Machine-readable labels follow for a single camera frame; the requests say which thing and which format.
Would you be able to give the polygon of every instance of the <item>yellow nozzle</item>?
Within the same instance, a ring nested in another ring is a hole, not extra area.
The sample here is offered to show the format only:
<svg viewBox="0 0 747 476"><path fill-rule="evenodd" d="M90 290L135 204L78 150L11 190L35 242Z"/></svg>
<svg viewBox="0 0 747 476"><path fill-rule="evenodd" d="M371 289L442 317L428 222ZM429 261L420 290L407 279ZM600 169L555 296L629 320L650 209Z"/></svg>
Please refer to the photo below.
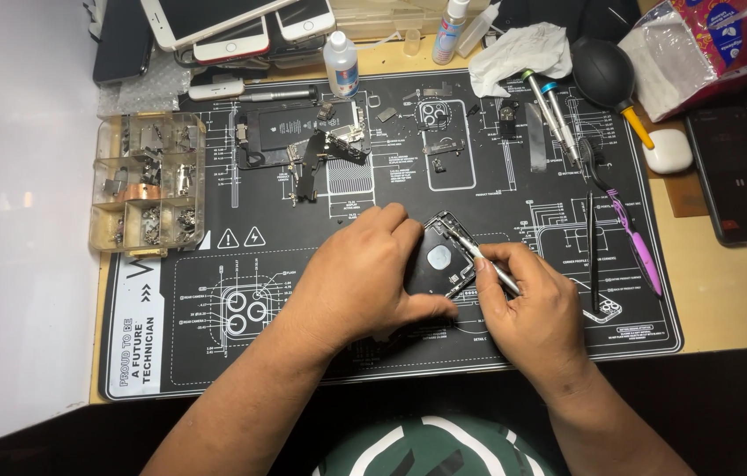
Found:
<svg viewBox="0 0 747 476"><path fill-rule="evenodd" d="M643 128L643 124L641 124L641 120L637 118L637 115L635 115L635 111L632 110L632 106L623 109L623 112L621 112L626 117L626 120L629 121L629 124L632 126L632 128L637 132L638 137L641 138L643 141L643 145L647 149L652 149L655 147L655 144L653 144L653 140L649 138L649 133L646 129Z"/></svg>

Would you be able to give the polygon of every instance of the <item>crumpled tissue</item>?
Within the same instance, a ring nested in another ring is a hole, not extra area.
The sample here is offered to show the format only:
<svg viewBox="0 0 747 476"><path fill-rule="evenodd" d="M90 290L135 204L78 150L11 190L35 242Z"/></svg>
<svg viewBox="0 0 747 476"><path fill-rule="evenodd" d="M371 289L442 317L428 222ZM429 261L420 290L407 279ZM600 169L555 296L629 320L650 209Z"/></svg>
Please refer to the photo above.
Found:
<svg viewBox="0 0 747 476"><path fill-rule="evenodd" d="M573 63L565 32L546 22L508 30L468 65L473 92L477 97L511 97L498 82L524 70L554 79L569 75Z"/></svg>

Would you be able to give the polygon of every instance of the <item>white wall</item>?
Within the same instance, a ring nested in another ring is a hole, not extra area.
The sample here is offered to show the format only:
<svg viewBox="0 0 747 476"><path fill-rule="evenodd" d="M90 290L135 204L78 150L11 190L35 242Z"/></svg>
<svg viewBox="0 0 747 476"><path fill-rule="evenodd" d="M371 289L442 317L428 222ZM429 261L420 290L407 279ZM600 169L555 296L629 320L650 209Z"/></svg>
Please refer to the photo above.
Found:
<svg viewBox="0 0 747 476"><path fill-rule="evenodd" d="M80 0L0 0L0 436L88 401L100 121Z"/></svg>

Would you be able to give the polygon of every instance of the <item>hand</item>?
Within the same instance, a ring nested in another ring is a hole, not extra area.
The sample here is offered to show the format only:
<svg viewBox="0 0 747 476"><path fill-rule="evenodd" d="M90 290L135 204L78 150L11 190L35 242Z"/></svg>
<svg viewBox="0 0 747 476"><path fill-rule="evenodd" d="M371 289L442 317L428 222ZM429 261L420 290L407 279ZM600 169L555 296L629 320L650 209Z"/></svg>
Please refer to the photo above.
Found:
<svg viewBox="0 0 747 476"><path fill-rule="evenodd" d="M451 300L410 297L403 288L406 262L422 235L423 225L402 205L369 208L317 250L280 316L329 352L431 316L457 316Z"/></svg>
<svg viewBox="0 0 747 476"><path fill-rule="evenodd" d="M554 391L557 383L560 391L569 391L564 380L590 363L578 288L523 243L481 245L480 251L511 270L522 294L506 301L494 267L476 259L479 306L500 352L539 392Z"/></svg>

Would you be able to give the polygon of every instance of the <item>wooden desk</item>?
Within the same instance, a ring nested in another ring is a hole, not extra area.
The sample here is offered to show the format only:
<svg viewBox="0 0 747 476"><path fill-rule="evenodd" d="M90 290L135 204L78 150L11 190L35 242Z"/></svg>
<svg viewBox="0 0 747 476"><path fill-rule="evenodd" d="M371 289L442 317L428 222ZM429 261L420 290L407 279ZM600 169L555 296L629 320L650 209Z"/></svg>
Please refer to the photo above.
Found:
<svg viewBox="0 0 747 476"><path fill-rule="evenodd" d="M446 68L429 59L432 37L421 42L421 53L408 58L402 43L389 43L359 52L362 74L399 73L466 68L467 60L456 57ZM323 67L280 72L268 81L324 77ZM728 249L717 243L708 217L676 219L670 208L664 180L650 179L656 220L676 309L685 334L682 352L722 351L747 347L747 250ZM100 268L97 327L92 370L91 403L104 400L97 392L100 339L108 276L108 255Z"/></svg>

